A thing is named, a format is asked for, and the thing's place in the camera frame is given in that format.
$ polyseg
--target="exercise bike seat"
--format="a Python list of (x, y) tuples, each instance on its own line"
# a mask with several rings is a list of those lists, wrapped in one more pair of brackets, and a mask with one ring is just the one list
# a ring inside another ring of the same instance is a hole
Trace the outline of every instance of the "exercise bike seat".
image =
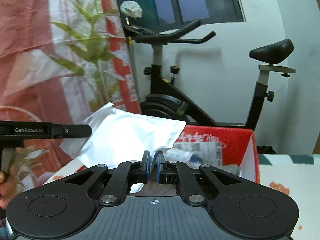
[(291, 40), (286, 39), (267, 46), (250, 51), (249, 57), (268, 63), (278, 64), (284, 61), (293, 52), (294, 45)]

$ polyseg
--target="adjustment knob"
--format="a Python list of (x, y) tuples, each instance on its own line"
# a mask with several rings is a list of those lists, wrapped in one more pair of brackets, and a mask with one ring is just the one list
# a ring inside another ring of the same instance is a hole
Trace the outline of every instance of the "adjustment knob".
[(267, 100), (268, 100), (269, 102), (272, 102), (274, 98), (275, 98), (275, 93), (274, 93), (273, 91), (269, 91), (269, 92), (267, 93)]
[(146, 76), (150, 76), (151, 75), (151, 67), (145, 67), (144, 70), (143, 70), (143, 73)]
[(283, 73), (283, 74), (281, 74), (283, 77), (287, 77), (287, 78), (289, 78), (289, 77), (291, 77), (288, 73)]
[(180, 68), (177, 67), (177, 66), (171, 66), (171, 67), (170, 67), (170, 72), (171, 72), (172, 74), (178, 74), (178, 73), (179, 73), (179, 70), (180, 70)]

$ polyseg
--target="round pad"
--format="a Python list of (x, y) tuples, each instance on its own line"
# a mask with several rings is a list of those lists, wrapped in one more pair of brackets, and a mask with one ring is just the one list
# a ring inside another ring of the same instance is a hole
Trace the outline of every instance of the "round pad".
[(260, 196), (251, 196), (242, 199), (239, 202), (241, 211), (252, 217), (267, 217), (270, 216), (277, 208), (276, 204), (266, 198)]
[(299, 217), (294, 200), (276, 190), (252, 186), (257, 188), (252, 194), (245, 192), (253, 191), (249, 187), (243, 187), (242, 192), (238, 188), (220, 192), (212, 200), (211, 215), (215, 221), (224, 230), (245, 239), (278, 239), (290, 234)]
[(31, 202), (30, 211), (39, 217), (53, 217), (62, 213), (67, 207), (63, 198), (57, 196), (44, 196)]
[(93, 202), (79, 192), (79, 185), (48, 190), (55, 195), (46, 195), (45, 189), (28, 190), (10, 201), (7, 219), (16, 234), (31, 239), (62, 238), (84, 227), (93, 216)]

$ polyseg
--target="textured surface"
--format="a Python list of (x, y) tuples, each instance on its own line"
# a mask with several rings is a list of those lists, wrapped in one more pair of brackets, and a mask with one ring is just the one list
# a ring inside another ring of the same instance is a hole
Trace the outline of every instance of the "textured surface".
[(94, 222), (67, 240), (237, 240), (217, 227), (204, 208), (174, 197), (127, 197), (102, 208)]

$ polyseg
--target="exercise bike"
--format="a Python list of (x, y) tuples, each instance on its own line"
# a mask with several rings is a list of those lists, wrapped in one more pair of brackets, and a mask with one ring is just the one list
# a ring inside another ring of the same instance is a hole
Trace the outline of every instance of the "exercise bike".
[(136, 25), (123, 26), (126, 37), (130, 37), (130, 39), (133, 39), (136, 43), (151, 44), (153, 48), (152, 65), (151, 67), (146, 67), (144, 69), (144, 74), (151, 76), (151, 93), (146, 96), (146, 101), (140, 103), (142, 114), (182, 120), (186, 121), (187, 124), (249, 128), (254, 130), (258, 123), (265, 98), (272, 102), (275, 96), (273, 91), (267, 92), (269, 73), (280, 72), (282, 73), (282, 76), (286, 78), (290, 77), (290, 73), (296, 73), (295, 69), (288, 68), (286, 66), (274, 66), (274, 64), (279, 64), (284, 61), (293, 52), (294, 45), (292, 41), (286, 39), (250, 51), (249, 56), (251, 58), (268, 63), (269, 65), (259, 65), (259, 77), (256, 82), (247, 121), (245, 124), (218, 123), (174, 86), (176, 75), (180, 70), (179, 67), (170, 67), (170, 72), (172, 73), (170, 81), (161, 75), (163, 45), (168, 43), (202, 44), (216, 35), (215, 32), (211, 32), (200, 40), (181, 38), (200, 25), (200, 20), (195, 20), (170, 34), (157, 34), (151, 30)]

